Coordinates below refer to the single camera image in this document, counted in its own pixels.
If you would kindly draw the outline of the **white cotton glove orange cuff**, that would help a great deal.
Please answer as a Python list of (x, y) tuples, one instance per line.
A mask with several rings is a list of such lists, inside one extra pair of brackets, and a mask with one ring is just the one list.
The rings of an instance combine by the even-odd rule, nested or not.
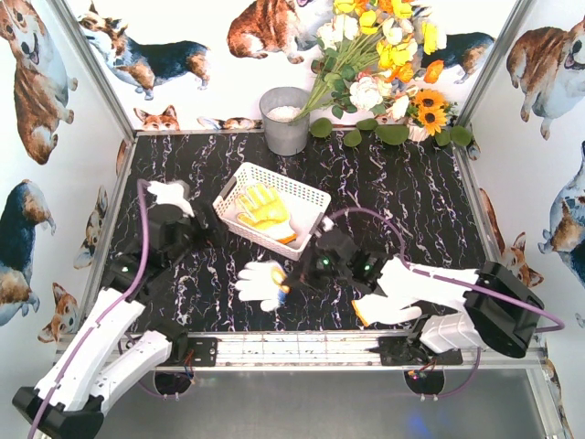
[(375, 323), (396, 325), (419, 318), (422, 315), (421, 308), (413, 303), (411, 297), (366, 294), (353, 300), (352, 306), (361, 323), (369, 327)]

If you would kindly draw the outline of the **blue dotted work glove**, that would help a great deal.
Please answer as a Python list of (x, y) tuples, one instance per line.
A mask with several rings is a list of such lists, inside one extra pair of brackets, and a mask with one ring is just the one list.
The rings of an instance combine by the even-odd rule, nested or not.
[(234, 287), (240, 301), (259, 302), (262, 311), (273, 312), (285, 304), (290, 292), (285, 280), (286, 274), (276, 261), (248, 262), (239, 271)]

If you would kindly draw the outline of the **orange dotted work glove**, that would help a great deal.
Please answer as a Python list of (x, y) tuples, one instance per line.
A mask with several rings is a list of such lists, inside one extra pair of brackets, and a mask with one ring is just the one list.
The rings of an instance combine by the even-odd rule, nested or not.
[(282, 244), (296, 240), (291, 212), (275, 187), (263, 183), (247, 186), (238, 194), (237, 204), (237, 221), (241, 225)]

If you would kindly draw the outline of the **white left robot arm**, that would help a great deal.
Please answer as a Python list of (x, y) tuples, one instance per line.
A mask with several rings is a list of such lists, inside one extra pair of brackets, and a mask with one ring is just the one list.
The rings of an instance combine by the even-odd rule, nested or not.
[(227, 228), (211, 205), (191, 201), (187, 183), (139, 179), (141, 232), (112, 261), (89, 316), (52, 369), (20, 388), (14, 407), (29, 421), (29, 437), (93, 438), (110, 408), (147, 372), (186, 360), (188, 332), (157, 317), (114, 361), (114, 348), (190, 253), (218, 248)]

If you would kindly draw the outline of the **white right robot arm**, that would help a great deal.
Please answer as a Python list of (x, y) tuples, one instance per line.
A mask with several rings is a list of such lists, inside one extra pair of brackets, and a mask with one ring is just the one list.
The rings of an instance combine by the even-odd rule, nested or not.
[(314, 290), (337, 280), (359, 293), (352, 302), (363, 327), (415, 322), (406, 347), (415, 359), (454, 349), (490, 348), (526, 355), (543, 303), (497, 262), (446, 269), (358, 247), (339, 229), (322, 233), (285, 277)]

